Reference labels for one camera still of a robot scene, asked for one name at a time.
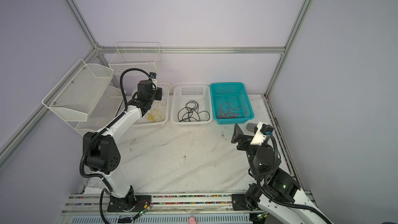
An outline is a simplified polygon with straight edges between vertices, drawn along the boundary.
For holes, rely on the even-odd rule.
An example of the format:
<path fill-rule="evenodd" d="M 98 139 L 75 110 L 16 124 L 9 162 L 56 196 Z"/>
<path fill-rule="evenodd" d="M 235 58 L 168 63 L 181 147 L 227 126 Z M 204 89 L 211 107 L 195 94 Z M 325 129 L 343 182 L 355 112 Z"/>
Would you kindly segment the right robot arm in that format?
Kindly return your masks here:
<path fill-rule="evenodd" d="M 258 222 L 271 214 L 284 224 L 329 224 L 321 210 L 308 198 L 299 183 L 280 168 L 282 162 L 274 128 L 265 123 L 253 124 L 253 135 L 245 135 L 238 124 L 231 139 L 237 150 L 244 151 L 248 174 L 255 182 L 244 194 L 233 194 L 234 210 L 262 211 Z"/>

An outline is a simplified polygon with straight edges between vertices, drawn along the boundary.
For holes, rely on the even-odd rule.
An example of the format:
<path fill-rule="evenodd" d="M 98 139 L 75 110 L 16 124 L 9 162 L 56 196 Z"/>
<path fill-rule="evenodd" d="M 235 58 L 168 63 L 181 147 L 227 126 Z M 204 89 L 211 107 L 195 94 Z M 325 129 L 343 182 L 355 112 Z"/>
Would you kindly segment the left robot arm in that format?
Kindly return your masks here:
<path fill-rule="evenodd" d="M 141 80 L 137 91 L 128 101 L 124 92 L 123 78 L 129 72 L 141 72 L 148 78 Z M 79 173 L 83 178 L 99 178 L 105 185 L 110 202 L 123 212 L 134 209 L 136 199 L 133 187 L 118 169 L 121 154 L 116 141 L 138 120 L 145 116 L 155 101 L 162 100 L 163 89 L 157 86 L 157 74 L 140 68 L 129 68 L 120 75 L 120 88 L 124 110 L 106 126 L 83 136 L 83 154 Z"/>

